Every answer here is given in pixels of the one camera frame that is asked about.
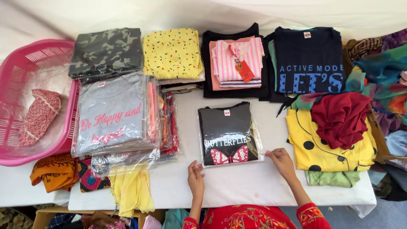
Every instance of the person's arm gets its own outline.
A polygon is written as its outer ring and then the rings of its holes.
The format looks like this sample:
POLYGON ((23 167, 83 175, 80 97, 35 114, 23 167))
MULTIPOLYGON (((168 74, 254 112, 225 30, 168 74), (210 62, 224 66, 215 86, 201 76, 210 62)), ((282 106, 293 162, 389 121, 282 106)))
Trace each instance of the person's arm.
POLYGON ((331 229, 328 221, 322 215, 318 207, 312 203, 298 180, 294 170, 294 163, 287 151, 284 148, 275 149, 272 152, 267 151, 266 156, 273 160, 278 172, 287 181, 288 186, 293 192, 294 198, 299 207, 297 210, 297 219, 301 223, 302 228, 331 229))
POLYGON ((189 216, 184 219, 182 229, 199 229, 199 218, 201 216, 201 207, 203 201, 204 181, 202 178, 205 174, 201 174, 203 169, 202 164, 195 165, 197 161, 192 162, 188 167, 188 185, 192 192, 192 206, 189 216))

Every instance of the red embroidered kurta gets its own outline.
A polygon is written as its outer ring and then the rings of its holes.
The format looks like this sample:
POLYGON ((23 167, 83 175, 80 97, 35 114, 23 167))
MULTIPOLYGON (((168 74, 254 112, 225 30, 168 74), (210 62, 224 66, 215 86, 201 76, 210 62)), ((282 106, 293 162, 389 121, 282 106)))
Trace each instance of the red embroidered kurta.
MULTIPOLYGON (((297 218, 303 229, 331 229, 314 203, 297 210, 297 218)), ((202 222, 202 229, 297 229, 294 223, 278 207, 234 205, 209 208, 202 222)), ((192 218, 185 218, 182 229, 199 229, 192 218)))

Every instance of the embroidered sleeve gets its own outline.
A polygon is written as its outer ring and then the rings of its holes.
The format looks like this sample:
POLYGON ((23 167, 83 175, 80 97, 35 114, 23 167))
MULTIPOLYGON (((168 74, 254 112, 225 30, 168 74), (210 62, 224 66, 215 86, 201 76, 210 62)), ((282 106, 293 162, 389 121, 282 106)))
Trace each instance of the embroidered sleeve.
POLYGON ((307 203, 297 210, 297 218, 303 229, 332 229, 314 203, 307 203))
POLYGON ((193 218, 187 217, 184 219, 182 229, 199 229, 197 221, 193 218))

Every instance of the white table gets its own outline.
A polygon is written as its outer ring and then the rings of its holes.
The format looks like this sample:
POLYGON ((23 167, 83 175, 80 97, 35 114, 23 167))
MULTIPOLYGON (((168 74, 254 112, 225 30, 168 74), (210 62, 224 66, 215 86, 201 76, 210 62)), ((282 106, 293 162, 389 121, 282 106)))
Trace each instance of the white table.
POLYGON ((0 165, 1 188, 0 207, 17 207, 54 203, 68 205, 70 193, 57 190, 47 193, 43 182, 31 185, 30 175, 36 161, 17 166, 6 167, 0 165))
MULTIPOLYGON (((224 107, 240 101, 252 102, 252 115, 257 124, 263 151, 286 148, 291 158, 293 146, 286 142, 288 136, 286 111, 278 118, 281 104, 259 102, 256 99, 203 99, 202 91, 177 95, 179 140, 182 154, 176 163, 163 164, 150 171, 150 193, 156 209, 190 208, 192 194, 187 184, 188 165, 194 160, 202 162, 197 108, 224 107)), ((236 204, 266 206, 297 206, 285 180, 273 162, 266 158, 262 163, 245 163, 210 167, 203 170, 205 194, 203 207, 221 207, 236 204)), ((303 170, 296 170, 297 177, 311 200, 319 206, 351 205, 362 218, 376 206, 376 198, 367 172, 353 188, 308 186, 303 170)), ((113 197, 108 189, 81 193, 77 183, 71 191, 69 210, 114 209, 113 197)))

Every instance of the butterfly print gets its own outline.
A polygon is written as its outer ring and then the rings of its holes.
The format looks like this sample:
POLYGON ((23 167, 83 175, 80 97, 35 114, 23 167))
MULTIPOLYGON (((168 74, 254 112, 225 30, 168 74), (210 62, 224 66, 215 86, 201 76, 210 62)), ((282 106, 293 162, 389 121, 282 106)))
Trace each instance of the butterfly print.
POLYGON ((212 156, 215 165, 246 162, 248 161, 249 147, 247 145, 240 147, 234 154, 232 154, 233 156, 230 157, 216 149, 211 149, 210 155, 212 156))

